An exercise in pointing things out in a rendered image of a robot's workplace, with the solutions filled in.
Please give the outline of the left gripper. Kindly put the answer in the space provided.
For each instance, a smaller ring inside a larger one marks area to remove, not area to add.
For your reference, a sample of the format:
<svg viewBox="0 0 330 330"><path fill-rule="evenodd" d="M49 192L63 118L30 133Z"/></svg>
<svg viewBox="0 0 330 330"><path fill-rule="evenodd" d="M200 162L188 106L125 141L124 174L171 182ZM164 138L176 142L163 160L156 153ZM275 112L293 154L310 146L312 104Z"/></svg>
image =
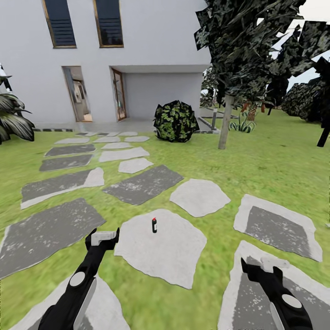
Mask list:
<svg viewBox="0 0 330 330"><path fill-rule="evenodd" d="M91 245L91 238L87 238L87 241L85 242L86 248L88 249L87 256L88 255L95 255L102 260L104 258L104 254L106 250L114 250L116 247L116 244L119 242L119 235L120 230L118 229L116 231L116 237L114 239L110 240L103 240L100 242L99 245L92 246Z"/></svg>

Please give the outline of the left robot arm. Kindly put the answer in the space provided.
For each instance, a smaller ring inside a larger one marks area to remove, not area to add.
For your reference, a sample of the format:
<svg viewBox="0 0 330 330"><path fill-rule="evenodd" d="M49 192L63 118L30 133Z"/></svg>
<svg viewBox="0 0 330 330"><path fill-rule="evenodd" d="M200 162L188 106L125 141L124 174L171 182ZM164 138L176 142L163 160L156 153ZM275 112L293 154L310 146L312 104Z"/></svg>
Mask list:
<svg viewBox="0 0 330 330"><path fill-rule="evenodd" d="M120 230L92 233L85 242L87 256L71 275L66 292L55 305L48 307L38 330L77 330L97 287L101 260L106 250L114 250L119 242Z"/></svg>

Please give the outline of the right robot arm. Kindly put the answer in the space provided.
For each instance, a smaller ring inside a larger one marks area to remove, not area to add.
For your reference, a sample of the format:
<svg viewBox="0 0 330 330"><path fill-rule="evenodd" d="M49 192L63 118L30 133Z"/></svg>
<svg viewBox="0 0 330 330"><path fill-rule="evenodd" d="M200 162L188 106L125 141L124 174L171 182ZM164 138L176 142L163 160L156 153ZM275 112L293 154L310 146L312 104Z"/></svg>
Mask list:
<svg viewBox="0 0 330 330"><path fill-rule="evenodd" d="M250 122L252 132L256 124ZM291 264L280 258L262 257L260 260L264 265L248 265L241 258L242 271L250 281L260 283L264 289L277 330L313 330L303 304L283 286L283 272L279 268L287 269Z"/></svg>

